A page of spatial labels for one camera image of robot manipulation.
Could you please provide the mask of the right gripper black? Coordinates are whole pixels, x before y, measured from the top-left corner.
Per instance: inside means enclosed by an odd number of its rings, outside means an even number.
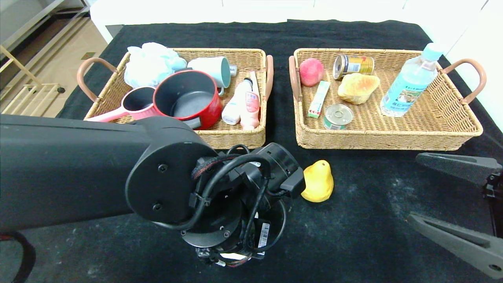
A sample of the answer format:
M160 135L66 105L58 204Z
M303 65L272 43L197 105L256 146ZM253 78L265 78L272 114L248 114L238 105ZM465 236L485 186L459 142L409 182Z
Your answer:
M416 161L430 169L483 186L494 236L414 212L407 216L414 230L493 279L503 277L503 176L496 159L420 153Z

